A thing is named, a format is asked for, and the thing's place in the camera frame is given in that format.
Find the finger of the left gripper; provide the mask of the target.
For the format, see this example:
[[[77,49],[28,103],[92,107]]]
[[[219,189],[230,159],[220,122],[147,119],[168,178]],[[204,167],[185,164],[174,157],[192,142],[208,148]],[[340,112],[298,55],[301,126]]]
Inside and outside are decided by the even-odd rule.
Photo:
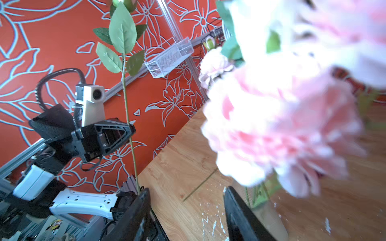
[[[109,155],[136,133],[134,125],[106,119],[79,129],[79,156],[85,162]]]

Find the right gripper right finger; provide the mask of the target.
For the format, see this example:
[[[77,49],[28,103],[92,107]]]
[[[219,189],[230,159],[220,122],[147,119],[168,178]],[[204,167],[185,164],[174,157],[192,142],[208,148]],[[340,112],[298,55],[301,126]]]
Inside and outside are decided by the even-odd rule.
[[[225,191],[224,207],[230,241],[275,241],[232,186]]]

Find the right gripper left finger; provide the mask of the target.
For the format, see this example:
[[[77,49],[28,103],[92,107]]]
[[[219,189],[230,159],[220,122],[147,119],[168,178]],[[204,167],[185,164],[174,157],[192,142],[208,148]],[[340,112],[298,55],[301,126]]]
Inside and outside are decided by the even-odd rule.
[[[151,197],[143,189],[103,241],[145,241],[150,231]]]

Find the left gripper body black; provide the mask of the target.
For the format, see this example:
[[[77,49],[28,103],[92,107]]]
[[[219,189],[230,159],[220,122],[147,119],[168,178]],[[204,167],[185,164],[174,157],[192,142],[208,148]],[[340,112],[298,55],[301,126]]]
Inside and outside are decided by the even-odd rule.
[[[93,125],[76,129],[73,116],[61,105],[49,108],[29,125],[45,143],[34,164],[47,172],[59,172],[76,157],[89,162],[102,156]]]

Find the large pink peony spray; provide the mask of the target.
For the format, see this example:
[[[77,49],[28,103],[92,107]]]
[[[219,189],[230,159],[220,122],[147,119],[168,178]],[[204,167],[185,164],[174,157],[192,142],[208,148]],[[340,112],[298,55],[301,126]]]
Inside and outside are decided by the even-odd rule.
[[[217,1],[235,64],[208,90],[202,133],[225,176],[319,195],[364,156],[368,111],[386,89],[385,1]]]

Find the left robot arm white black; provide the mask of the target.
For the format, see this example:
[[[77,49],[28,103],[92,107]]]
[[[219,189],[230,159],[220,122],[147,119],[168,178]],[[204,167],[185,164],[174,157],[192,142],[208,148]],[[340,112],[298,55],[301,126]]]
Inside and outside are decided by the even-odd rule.
[[[47,107],[42,88],[57,76],[76,73],[74,112],[61,104]],[[74,158],[98,166],[102,158],[126,145],[135,127],[107,119],[104,111],[105,89],[87,84],[80,69],[65,68],[43,77],[35,88],[40,115],[29,121],[43,139],[43,147],[32,157],[15,189],[5,197],[17,214],[45,219],[60,214],[88,214],[103,217],[107,225],[116,223],[128,208],[128,193],[95,194],[71,190],[56,176]]]

